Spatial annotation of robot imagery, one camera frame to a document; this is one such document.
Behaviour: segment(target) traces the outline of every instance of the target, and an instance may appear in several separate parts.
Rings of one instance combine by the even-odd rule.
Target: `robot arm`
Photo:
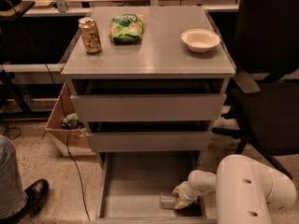
[[[242,155],[223,159],[217,174],[193,171],[174,189],[175,208],[216,190],[218,224],[270,224],[268,209],[291,208],[297,199],[292,181],[283,173]]]

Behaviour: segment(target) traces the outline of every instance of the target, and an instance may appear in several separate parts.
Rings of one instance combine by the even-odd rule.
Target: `metal can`
[[[99,31],[96,22],[89,17],[79,19],[78,27],[81,31],[84,47],[87,53],[97,53],[102,50]]]

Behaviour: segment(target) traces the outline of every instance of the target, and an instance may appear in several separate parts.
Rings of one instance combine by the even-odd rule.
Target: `cardboard box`
[[[69,155],[67,147],[73,156],[94,155],[86,138],[85,128],[67,130],[62,127],[64,118],[75,113],[70,96],[71,92],[65,83],[46,124],[46,131],[64,156]]]

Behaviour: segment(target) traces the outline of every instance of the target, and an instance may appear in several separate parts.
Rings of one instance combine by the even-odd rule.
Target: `chair backrest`
[[[299,0],[241,0],[232,56],[249,73],[299,67]]]

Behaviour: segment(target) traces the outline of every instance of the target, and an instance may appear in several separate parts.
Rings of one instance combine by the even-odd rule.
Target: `cabinet top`
[[[108,37],[111,19],[122,14],[145,16],[141,42],[115,45]],[[231,77],[235,66],[222,44],[204,54],[191,52],[181,41],[183,32],[212,26],[201,7],[95,7],[102,51],[85,52],[80,38],[63,75],[72,78],[97,77]]]

